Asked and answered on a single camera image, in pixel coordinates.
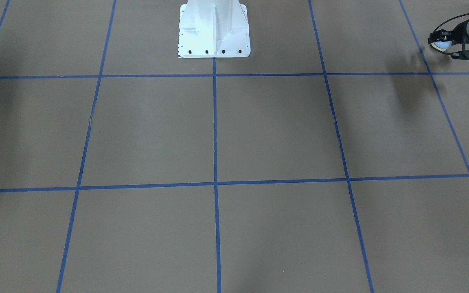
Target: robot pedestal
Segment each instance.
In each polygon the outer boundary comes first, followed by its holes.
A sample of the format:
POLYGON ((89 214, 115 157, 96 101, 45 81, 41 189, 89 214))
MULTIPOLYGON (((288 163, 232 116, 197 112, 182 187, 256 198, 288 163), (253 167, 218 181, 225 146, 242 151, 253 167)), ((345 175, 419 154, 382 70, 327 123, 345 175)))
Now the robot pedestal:
POLYGON ((233 58, 251 54, 247 7, 238 0, 188 0, 180 7, 178 57, 233 58))

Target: black cable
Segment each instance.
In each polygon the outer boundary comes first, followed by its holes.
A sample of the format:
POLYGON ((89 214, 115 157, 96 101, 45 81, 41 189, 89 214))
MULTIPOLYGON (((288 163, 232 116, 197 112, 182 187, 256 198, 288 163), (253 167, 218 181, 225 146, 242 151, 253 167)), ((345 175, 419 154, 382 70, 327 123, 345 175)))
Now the black cable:
POLYGON ((456 17, 454 17, 454 18, 448 19, 446 22, 443 22, 443 23, 440 24, 437 28, 435 28, 434 32, 436 32, 441 26, 444 26, 444 25, 447 24, 448 22, 451 22, 451 21, 454 20, 454 19, 457 19, 457 18, 460 18, 460 17, 464 17, 464 16, 467 16, 467 15, 469 15, 469 13, 466 13, 466 14, 459 15, 459 16, 456 16, 456 17))

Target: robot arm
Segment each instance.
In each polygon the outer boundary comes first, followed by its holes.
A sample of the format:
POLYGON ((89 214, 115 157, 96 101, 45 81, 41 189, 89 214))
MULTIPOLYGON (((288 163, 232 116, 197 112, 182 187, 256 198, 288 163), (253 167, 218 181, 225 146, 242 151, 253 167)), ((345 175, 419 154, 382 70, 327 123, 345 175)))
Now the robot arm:
POLYGON ((430 34, 428 44, 430 44, 434 50, 445 55, 450 55, 453 59, 469 60, 469 47, 467 48, 467 45, 469 45, 469 20, 458 24, 452 31, 437 30, 436 28, 435 31, 430 34), (456 44, 461 44, 462 50, 458 52, 446 52, 450 45, 456 44))

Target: white metal stand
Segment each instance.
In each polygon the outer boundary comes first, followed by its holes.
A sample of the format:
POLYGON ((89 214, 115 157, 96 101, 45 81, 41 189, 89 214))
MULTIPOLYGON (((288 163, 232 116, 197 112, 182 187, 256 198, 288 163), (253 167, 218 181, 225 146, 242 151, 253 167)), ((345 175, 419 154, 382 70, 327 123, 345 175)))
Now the white metal stand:
POLYGON ((180 6, 178 56, 248 57, 247 7, 238 0, 188 0, 180 6))

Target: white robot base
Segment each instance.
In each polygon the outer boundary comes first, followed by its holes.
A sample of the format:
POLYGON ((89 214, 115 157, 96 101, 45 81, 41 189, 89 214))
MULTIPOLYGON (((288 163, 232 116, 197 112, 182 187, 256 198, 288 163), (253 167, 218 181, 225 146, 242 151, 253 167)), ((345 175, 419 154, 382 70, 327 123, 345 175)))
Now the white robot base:
POLYGON ((238 0, 188 0, 180 6, 180 58, 249 57, 247 7, 238 0))

